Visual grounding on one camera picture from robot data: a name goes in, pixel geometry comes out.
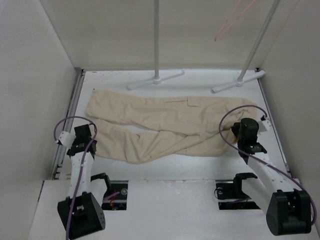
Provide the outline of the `beige trousers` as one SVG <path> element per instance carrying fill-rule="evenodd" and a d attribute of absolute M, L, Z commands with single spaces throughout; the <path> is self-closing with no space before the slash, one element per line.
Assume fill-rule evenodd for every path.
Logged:
<path fill-rule="evenodd" d="M 257 117 L 245 98 L 151 98 L 97 89 L 85 113 L 97 126 L 97 155 L 130 164 L 172 154 L 221 156 L 236 141 L 232 126 Z"/>

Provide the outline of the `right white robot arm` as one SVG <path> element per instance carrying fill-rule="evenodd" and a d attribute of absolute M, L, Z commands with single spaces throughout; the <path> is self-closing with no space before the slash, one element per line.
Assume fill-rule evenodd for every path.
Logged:
<path fill-rule="evenodd" d="M 312 229 L 311 197 L 277 172 L 267 150 L 258 142 L 259 124 L 252 118 L 235 123 L 232 133 L 239 155 L 254 173 L 232 185 L 238 198 L 249 196 L 263 211 L 274 236 L 308 234 Z"/>

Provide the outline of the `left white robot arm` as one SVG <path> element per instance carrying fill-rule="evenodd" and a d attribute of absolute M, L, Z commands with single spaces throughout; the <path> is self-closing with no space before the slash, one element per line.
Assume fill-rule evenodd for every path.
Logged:
<path fill-rule="evenodd" d="M 59 142 L 65 145 L 71 160 L 71 176 L 67 196 L 58 202 L 57 211 L 65 228 L 65 238 L 78 238 L 102 231 L 106 227 L 102 201 L 112 195 L 112 186 L 104 176 L 92 176 L 96 143 L 90 127 L 85 124 L 74 128 L 74 134 L 62 132 Z"/>

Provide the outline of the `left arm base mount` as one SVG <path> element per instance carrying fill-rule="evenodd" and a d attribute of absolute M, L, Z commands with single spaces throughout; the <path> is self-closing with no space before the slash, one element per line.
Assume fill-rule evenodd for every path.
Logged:
<path fill-rule="evenodd" d="M 125 211 L 127 209 L 128 181 L 110 180 L 106 173 L 93 175 L 90 181 L 92 193 L 104 211 Z"/>

